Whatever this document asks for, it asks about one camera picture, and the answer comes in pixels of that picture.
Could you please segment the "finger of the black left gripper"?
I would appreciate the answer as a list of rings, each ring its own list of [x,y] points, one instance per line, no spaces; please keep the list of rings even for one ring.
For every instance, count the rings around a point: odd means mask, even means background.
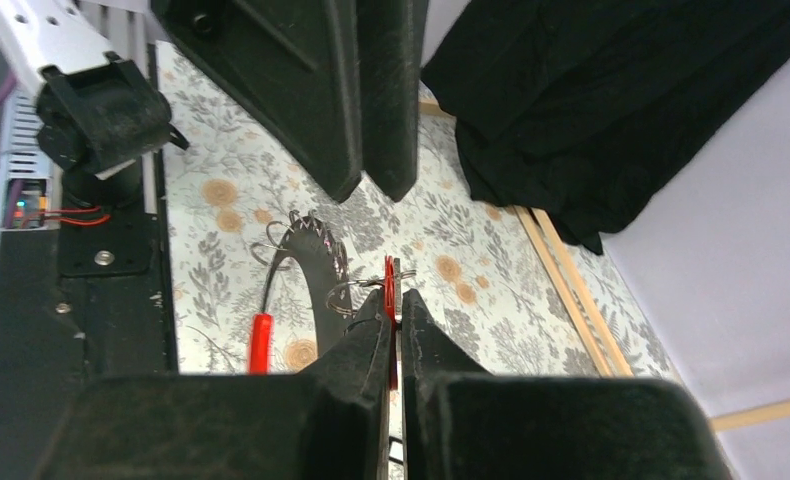
[[[333,200],[361,180],[353,1],[154,1],[171,42]]]
[[[363,168],[392,201],[418,174],[419,80],[429,2],[356,3]]]

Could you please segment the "metal keyring with red handle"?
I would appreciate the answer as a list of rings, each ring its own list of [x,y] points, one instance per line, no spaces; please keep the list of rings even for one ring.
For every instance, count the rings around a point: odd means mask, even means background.
[[[355,290],[380,290],[384,308],[384,273],[353,279],[344,242],[314,210],[305,214],[292,210],[287,220],[269,222],[266,240],[253,243],[250,250],[267,270],[252,320],[249,374],[298,372],[330,350],[356,323]],[[403,316],[402,282],[416,272],[394,258],[400,295],[398,328]]]

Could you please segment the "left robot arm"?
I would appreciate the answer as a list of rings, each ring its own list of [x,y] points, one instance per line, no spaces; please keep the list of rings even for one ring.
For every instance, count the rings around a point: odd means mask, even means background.
[[[417,178],[424,1],[154,1],[167,37],[334,201],[363,178],[398,201]],[[188,140],[168,100],[70,1],[0,1],[0,49],[41,150],[103,181]]]

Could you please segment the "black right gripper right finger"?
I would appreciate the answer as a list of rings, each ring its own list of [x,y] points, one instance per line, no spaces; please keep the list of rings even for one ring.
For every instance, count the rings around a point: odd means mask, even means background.
[[[697,403],[652,378],[494,375],[416,290],[401,327],[409,479],[727,479]]]

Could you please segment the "red key tag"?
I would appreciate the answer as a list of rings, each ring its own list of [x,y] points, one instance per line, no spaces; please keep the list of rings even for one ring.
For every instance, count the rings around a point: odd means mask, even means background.
[[[384,268],[384,309],[390,320],[390,353],[389,353],[389,389],[394,391],[398,386],[396,331],[397,331],[397,304],[400,298],[399,281],[396,278],[396,259],[387,255]]]

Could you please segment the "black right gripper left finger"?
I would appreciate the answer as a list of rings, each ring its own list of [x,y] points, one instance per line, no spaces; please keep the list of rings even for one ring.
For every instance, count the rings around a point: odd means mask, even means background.
[[[384,479],[392,334],[380,290],[294,374],[111,378],[67,409],[37,479]]]

